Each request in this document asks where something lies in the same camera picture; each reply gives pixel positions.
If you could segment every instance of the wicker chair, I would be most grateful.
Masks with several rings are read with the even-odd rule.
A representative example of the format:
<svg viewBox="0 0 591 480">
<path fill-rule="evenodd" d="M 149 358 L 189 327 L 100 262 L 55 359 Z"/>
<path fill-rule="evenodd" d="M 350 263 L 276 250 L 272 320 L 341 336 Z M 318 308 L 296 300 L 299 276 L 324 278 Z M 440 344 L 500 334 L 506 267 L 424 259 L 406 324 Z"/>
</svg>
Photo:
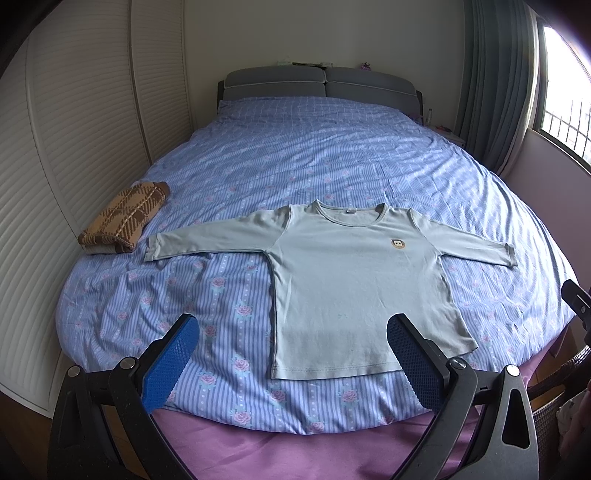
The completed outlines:
<svg viewBox="0 0 591 480">
<path fill-rule="evenodd" d="M 556 372 L 527 389 L 530 400 L 543 395 L 554 387 L 564 386 L 564 391 L 546 405 L 534 411 L 535 432 L 538 437 L 540 480 L 553 474 L 559 460 L 558 422 L 556 412 L 570 398 L 582 392 L 591 378 L 591 349 L 586 346 Z"/>
</svg>

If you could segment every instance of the curtain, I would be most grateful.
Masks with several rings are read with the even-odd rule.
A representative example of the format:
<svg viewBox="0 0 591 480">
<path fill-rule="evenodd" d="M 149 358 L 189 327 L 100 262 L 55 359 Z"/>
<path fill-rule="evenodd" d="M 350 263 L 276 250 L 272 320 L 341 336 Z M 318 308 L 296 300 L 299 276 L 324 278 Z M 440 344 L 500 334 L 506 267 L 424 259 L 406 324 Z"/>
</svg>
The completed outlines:
<svg viewBox="0 0 591 480">
<path fill-rule="evenodd" d="M 455 133 L 489 170 L 506 176 L 534 108 L 535 14 L 522 0 L 464 0 L 466 40 Z"/>
</svg>

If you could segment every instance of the light green long-sleeve shirt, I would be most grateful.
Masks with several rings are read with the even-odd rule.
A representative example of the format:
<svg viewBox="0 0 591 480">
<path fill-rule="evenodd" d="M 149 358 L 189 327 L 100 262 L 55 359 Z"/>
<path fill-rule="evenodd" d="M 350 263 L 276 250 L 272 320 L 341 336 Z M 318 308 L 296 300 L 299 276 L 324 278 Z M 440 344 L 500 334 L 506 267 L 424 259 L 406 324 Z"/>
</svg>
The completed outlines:
<svg viewBox="0 0 591 480">
<path fill-rule="evenodd" d="M 386 323 L 396 313 L 405 313 L 448 357 L 474 350 L 440 257 L 517 265 L 508 244 L 385 204 L 287 205 L 158 233 L 149 242 L 146 261 L 264 253 L 275 291 L 271 376 L 288 380 L 400 369 L 386 339 Z"/>
</svg>

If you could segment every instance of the bottle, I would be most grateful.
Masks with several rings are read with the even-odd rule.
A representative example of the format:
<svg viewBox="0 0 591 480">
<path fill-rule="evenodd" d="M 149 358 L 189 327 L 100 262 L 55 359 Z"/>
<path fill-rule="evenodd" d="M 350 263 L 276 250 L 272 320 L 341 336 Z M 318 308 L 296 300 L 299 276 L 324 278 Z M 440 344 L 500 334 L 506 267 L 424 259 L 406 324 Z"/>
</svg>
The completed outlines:
<svg viewBox="0 0 591 480">
<path fill-rule="evenodd" d="M 433 116 L 433 109 L 430 108 L 427 112 L 427 116 L 425 117 L 425 127 L 431 126 L 431 117 Z"/>
</svg>

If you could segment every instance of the neckline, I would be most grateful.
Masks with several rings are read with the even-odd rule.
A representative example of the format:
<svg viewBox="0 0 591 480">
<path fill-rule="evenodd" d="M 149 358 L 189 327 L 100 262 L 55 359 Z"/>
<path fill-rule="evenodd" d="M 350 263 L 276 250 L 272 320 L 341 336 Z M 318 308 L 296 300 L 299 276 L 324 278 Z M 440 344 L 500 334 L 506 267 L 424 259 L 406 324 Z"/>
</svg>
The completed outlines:
<svg viewBox="0 0 591 480">
<path fill-rule="evenodd" d="M 337 220 L 336 218 L 331 218 L 325 212 L 325 210 L 340 210 L 342 212 L 345 212 L 345 211 L 348 210 L 347 208 L 332 207 L 330 205 L 326 205 L 326 204 L 322 203 L 320 200 L 314 200 L 312 202 L 312 205 L 314 206 L 316 212 L 318 212 L 319 214 L 321 214 L 329 222 L 338 223 L 339 225 L 350 226 L 350 227 L 353 227 L 353 228 L 354 227 L 366 227 L 366 226 L 375 225 L 376 223 L 378 223 L 380 220 L 382 220 L 384 218 L 384 216 L 386 215 L 386 212 L 388 211 L 388 207 L 386 206 L 385 202 L 379 203 L 375 207 L 370 207 L 370 208 L 356 208 L 355 210 L 357 212 L 367 212 L 369 210 L 380 209 L 380 213 L 379 213 L 378 217 L 375 220 L 372 220 L 369 223 L 365 223 L 363 225 L 351 225 L 350 223 L 341 222 L 340 220 Z"/>
</svg>

